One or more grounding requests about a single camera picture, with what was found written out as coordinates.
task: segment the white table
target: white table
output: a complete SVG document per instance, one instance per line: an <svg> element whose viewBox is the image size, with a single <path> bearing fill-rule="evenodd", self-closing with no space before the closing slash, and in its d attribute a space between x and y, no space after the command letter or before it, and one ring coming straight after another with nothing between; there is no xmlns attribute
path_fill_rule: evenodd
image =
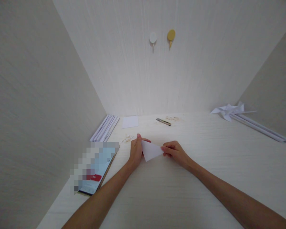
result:
<svg viewBox="0 0 286 229"><path fill-rule="evenodd" d="M155 120L177 117L167 126ZM207 112L139 116L139 126L122 129L121 118L109 141L137 133L157 145L177 140L207 170L286 218L286 143L233 120ZM130 141L120 150L106 183L128 160ZM70 195L69 180L38 228L61 228L87 199ZM171 158L141 161L117 196L101 228L242 228L192 174Z"/></svg>

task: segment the person's right hand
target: person's right hand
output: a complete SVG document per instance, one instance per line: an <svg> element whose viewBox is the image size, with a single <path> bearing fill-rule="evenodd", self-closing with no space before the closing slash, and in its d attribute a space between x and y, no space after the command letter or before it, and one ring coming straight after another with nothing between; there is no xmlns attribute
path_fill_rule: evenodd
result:
<svg viewBox="0 0 286 229"><path fill-rule="evenodd" d="M190 164L193 162L193 160L183 150L179 142L166 142L163 144L163 146L161 146L161 149L164 152L163 156L168 155L169 157L173 157L179 165L186 170L189 170Z"/></svg>

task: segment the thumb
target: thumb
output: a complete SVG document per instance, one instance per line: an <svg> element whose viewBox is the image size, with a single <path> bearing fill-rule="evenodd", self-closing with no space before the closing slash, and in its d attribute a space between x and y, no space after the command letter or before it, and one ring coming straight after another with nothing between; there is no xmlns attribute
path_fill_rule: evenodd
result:
<svg viewBox="0 0 286 229"><path fill-rule="evenodd" d="M137 134L137 143L136 143L136 145L141 146L141 142L142 142L141 134Z"/></svg>
<svg viewBox="0 0 286 229"><path fill-rule="evenodd" d="M166 146L161 146L161 150L162 150L163 152L165 152L165 153L168 153L168 154L172 155L172 156L174 156L175 153L177 152L176 150L171 149L171 148L168 148L168 147L166 147Z"/></svg>

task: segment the square paper sheet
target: square paper sheet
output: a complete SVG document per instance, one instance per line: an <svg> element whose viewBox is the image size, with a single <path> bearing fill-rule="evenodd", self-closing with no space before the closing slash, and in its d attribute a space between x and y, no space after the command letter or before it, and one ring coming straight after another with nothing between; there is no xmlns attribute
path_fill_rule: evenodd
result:
<svg viewBox="0 0 286 229"><path fill-rule="evenodd" d="M129 116L123 118L122 129L135 127L139 125L138 116Z"/></svg>
<svg viewBox="0 0 286 229"><path fill-rule="evenodd" d="M163 151L161 150L160 146L146 141L142 141L142 151L144 154L145 161L149 161L154 157L163 154Z"/></svg>

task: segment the white wall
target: white wall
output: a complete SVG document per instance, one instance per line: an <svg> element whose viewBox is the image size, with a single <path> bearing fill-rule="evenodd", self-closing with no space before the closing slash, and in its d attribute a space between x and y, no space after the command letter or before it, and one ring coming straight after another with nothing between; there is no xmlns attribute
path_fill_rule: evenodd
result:
<svg viewBox="0 0 286 229"><path fill-rule="evenodd" d="M105 116L53 2L0 0L0 228L37 227Z"/></svg>
<svg viewBox="0 0 286 229"><path fill-rule="evenodd" d="M286 32L286 0L53 1L106 112L115 115L235 103Z"/></svg>
<svg viewBox="0 0 286 229"><path fill-rule="evenodd" d="M254 77L241 101L247 114L266 127L286 136L286 33Z"/></svg>

